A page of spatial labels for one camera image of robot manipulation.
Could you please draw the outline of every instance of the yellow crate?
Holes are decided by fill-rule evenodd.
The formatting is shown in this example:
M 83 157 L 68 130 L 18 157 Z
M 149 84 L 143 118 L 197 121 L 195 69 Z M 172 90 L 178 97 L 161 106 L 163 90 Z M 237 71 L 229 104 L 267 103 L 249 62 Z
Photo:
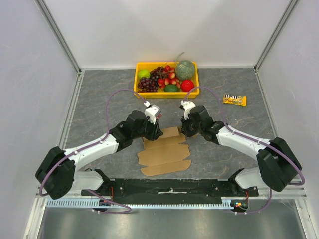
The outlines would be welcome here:
M 199 86 L 197 64 L 195 62 L 193 62 L 193 64 L 195 65 L 195 74 L 191 78 L 191 80 L 193 81 L 194 86 L 196 87 L 196 86 Z M 158 66 L 165 66 L 165 65 L 169 65 L 171 67 L 176 68 L 175 62 L 139 62 L 138 64 L 136 64 L 133 90 L 136 92 L 139 90 L 138 83 L 140 82 L 140 80 L 138 77 L 138 72 L 140 70 L 147 69 L 148 71 L 152 71 Z M 184 98 L 187 92 L 183 92 L 182 90 L 180 90 L 179 92 L 165 92 L 164 90 L 159 88 L 158 92 L 147 92 L 147 93 L 141 92 L 139 94 L 143 96 L 144 98 Z M 189 94 L 188 98 L 195 98 L 198 95 L 199 95 L 199 89 L 196 89 Z

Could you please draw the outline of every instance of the snack package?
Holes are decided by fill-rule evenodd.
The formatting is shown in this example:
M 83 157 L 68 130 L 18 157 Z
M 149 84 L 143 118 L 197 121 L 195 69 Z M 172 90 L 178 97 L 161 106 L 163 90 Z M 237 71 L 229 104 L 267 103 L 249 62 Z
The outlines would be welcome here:
M 239 106 L 245 106 L 246 102 L 247 102 L 246 96 L 231 96 L 231 95 L 225 94 L 223 99 L 224 104 L 235 104 Z

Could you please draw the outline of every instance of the flattened cardboard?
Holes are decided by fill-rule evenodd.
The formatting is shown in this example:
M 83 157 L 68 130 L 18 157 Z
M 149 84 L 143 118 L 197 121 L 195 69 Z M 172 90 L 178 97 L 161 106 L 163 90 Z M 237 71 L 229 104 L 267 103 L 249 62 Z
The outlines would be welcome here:
M 189 168 L 191 160 L 189 146 L 178 127 L 162 129 L 163 135 L 156 141 L 143 138 L 144 151 L 138 153 L 139 164 L 148 166 L 141 172 L 146 176 L 183 171 Z
M 183 161 L 190 156 L 187 144 L 173 144 L 165 147 L 156 147 L 138 153 L 139 164 L 154 166 L 171 162 Z
M 173 173 L 173 172 L 179 172 L 184 171 L 190 167 L 191 160 L 183 160 L 178 162 L 172 162 L 172 163 L 165 163 L 160 164 L 156 166 L 151 166 L 147 168 L 142 168 L 141 172 L 146 176 L 156 176 L 166 173 Z

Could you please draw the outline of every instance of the wall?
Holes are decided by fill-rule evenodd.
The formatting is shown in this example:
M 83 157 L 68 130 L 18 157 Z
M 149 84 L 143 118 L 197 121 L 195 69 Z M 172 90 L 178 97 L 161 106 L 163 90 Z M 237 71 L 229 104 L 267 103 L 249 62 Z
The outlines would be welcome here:
M 0 238 L 20 239 L 76 74 L 32 0 L 0 2 Z
M 253 66 L 289 0 L 46 0 L 83 68 Z
M 302 0 L 260 69 L 278 135 L 287 140 L 306 178 L 319 223 L 319 1 Z

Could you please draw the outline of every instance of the cardboard box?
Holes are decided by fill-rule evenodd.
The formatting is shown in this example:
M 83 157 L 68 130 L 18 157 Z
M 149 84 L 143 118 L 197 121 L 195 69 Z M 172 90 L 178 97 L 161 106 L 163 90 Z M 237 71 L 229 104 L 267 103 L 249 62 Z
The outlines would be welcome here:
M 165 128 L 163 135 L 156 141 L 143 138 L 144 151 L 138 153 L 139 164 L 147 166 L 141 169 L 146 176 L 173 173 L 186 170 L 191 160 L 189 146 L 181 144 L 186 141 L 178 127 Z

